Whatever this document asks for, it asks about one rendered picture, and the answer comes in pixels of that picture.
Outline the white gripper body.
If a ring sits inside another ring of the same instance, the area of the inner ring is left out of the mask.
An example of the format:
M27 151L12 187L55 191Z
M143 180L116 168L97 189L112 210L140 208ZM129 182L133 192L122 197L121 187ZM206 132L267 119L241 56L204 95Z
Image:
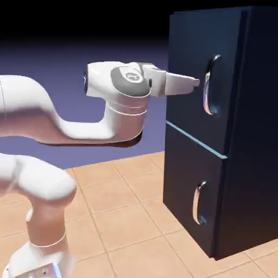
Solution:
M180 94L190 94L198 87L200 80L185 75L166 73L165 95L173 96Z

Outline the dark blue cabinet door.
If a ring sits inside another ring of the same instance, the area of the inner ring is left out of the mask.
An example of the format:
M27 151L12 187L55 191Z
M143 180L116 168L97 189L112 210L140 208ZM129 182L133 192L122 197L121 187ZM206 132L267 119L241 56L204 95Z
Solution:
M233 101L238 84L242 54L242 11L222 8L174 13L170 18L168 69L191 76L200 85L191 94L167 99L167 120L227 156ZM208 115L203 108L203 85L210 58L221 55L213 68L210 105L217 108Z
M226 159L166 125L163 203L208 257L216 256L225 170ZM195 188L202 181L206 185L200 193L198 213L206 223L198 225L192 205Z

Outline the dark blue cabinet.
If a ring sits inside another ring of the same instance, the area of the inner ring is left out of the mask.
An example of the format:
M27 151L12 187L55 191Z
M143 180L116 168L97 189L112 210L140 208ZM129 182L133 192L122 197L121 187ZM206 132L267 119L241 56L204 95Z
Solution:
M242 54L226 159L216 260L278 238L278 7L242 11Z

